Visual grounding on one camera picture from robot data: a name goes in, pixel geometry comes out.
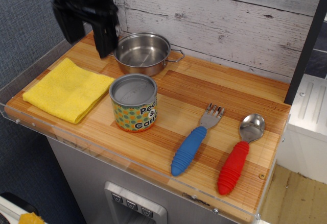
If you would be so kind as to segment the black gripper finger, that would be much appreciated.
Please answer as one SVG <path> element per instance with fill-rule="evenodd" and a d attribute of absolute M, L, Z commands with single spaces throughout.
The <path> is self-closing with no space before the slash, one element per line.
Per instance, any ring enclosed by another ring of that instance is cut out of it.
<path fill-rule="evenodd" d="M 71 9 L 52 3 L 55 18 L 67 42 L 73 44 L 85 36 L 83 21 Z"/>
<path fill-rule="evenodd" d="M 101 59 L 111 54 L 118 46 L 120 23 L 92 22 L 91 23 L 96 49 Z"/>

